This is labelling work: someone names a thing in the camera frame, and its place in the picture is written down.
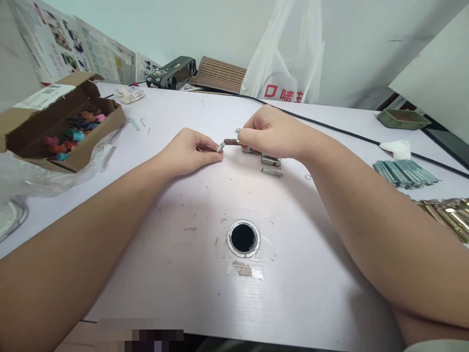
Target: white label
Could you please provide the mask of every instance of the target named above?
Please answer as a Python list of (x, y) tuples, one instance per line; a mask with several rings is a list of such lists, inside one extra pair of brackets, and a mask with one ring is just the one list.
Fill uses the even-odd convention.
[(22, 102), (13, 105), (13, 107), (41, 111), (75, 88), (75, 86), (51, 84), (27, 97)]

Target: table surface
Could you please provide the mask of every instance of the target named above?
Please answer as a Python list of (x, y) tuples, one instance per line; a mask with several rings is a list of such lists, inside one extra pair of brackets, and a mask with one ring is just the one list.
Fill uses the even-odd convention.
[[(117, 86), (98, 84), (101, 95)], [(54, 198), (29, 198), (30, 215), (0, 245), (0, 258), (162, 150), (183, 127), (216, 142), (235, 138), (260, 105), (246, 99), (144, 88), (123, 106), (127, 123), (105, 172)], [(330, 125), (464, 168), (421, 131), (387, 129), (375, 111), (270, 102)], [(145, 118), (143, 126), (140, 119)], [(371, 165), (391, 159), (377, 146), (316, 127)], [(402, 351), (385, 300), (360, 273), (340, 241), (306, 168), (292, 159), (283, 177), (260, 172), (257, 155), (225, 147), (221, 163), (177, 179), (149, 209), (138, 232), (85, 319), (155, 318), (162, 329), (339, 351)], [(469, 180), (418, 161), (443, 182), (402, 192), (414, 199), (453, 198)], [(227, 275), (227, 229), (238, 219), (260, 230), (263, 280)]]

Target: metal grommet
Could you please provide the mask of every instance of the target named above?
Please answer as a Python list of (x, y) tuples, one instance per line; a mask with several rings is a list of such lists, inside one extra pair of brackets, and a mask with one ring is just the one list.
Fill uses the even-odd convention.
[(250, 258), (260, 247), (259, 230), (250, 221), (235, 221), (228, 229), (227, 244), (237, 257)]

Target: white wall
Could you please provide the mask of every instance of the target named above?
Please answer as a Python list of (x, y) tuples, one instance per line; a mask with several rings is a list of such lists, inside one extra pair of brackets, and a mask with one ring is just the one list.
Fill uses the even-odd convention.
[(469, 5), (390, 87), (469, 144)]
[[(165, 64), (210, 56), (247, 67), (273, 0), (46, 0)], [(469, 0), (323, 0), (319, 104), (375, 109), (387, 87)]]
[(0, 80), (0, 112), (42, 87), (5, 0), (0, 0)]

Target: green tray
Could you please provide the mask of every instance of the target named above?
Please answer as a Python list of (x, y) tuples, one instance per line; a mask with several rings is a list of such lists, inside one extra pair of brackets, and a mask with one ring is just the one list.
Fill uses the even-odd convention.
[(426, 118), (410, 110), (384, 109), (377, 116), (377, 119), (388, 128), (401, 130), (419, 130), (431, 124)]

